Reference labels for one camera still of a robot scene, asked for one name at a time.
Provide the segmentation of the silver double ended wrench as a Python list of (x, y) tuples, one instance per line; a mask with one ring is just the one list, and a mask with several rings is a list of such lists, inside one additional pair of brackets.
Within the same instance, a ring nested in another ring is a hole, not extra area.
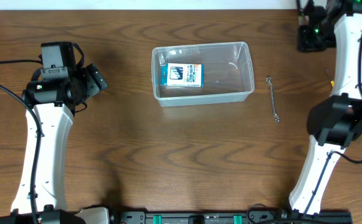
[(272, 114), (274, 116), (274, 121), (276, 123), (279, 123), (280, 122), (280, 117), (277, 114), (277, 110), (276, 110), (276, 107), (275, 107), (275, 96), (274, 96), (274, 87), (273, 87), (273, 84), (272, 84), (272, 78), (267, 77), (265, 79), (265, 81), (268, 84), (269, 89), (270, 89), (270, 97), (271, 97), (271, 104), (272, 104)]

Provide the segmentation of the black yellow screwdriver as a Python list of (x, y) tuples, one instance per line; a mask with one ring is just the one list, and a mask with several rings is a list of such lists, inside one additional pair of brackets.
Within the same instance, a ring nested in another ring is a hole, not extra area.
[(325, 70), (325, 72), (326, 72), (326, 75), (327, 75), (327, 77), (328, 77), (328, 79), (329, 79), (331, 88), (333, 89), (334, 86), (335, 86), (335, 82), (334, 82), (333, 78), (331, 77), (331, 75), (330, 75), (330, 73), (329, 73), (329, 71), (328, 71), (327, 69)]

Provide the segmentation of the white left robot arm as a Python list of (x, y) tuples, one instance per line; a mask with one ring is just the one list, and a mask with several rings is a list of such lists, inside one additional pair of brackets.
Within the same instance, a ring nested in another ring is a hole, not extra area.
[(110, 223), (110, 210), (91, 206), (67, 211), (64, 172), (67, 140), (76, 107), (107, 88), (94, 64), (76, 61), (76, 43), (41, 45), (36, 70), (19, 101), (26, 107), (27, 144), (16, 197), (0, 223)]

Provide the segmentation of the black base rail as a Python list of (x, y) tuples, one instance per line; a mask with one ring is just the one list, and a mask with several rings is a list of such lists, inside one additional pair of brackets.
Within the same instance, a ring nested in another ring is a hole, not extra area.
[(287, 210), (257, 208), (247, 212), (171, 213), (123, 212), (113, 223), (119, 224), (251, 224), (251, 223), (330, 223), (353, 224), (350, 212), (330, 211), (303, 215)]

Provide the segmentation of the clear plastic storage container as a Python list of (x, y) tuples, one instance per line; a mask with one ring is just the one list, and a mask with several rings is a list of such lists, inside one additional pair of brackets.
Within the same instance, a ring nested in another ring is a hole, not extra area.
[(240, 102), (255, 90), (245, 42), (157, 47), (151, 76), (162, 107)]

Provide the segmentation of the blue white screwdriver box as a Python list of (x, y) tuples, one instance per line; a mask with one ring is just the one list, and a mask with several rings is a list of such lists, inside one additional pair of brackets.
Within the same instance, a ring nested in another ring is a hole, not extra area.
[(204, 65), (193, 63), (166, 63), (161, 67), (160, 85), (203, 87)]

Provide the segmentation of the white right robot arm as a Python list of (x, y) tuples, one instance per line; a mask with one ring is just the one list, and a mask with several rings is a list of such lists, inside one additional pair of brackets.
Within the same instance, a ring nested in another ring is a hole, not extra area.
[(332, 0), (326, 6), (298, 2), (297, 10), (297, 49), (305, 53), (336, 49), (333, 87), (329, 98), (308, 114), (308, 155), (288, 198), (294, 212), (316, 215), (339, 158), (362, 164), (362, 159), (345, 155), (362, 135), (362, 0)]

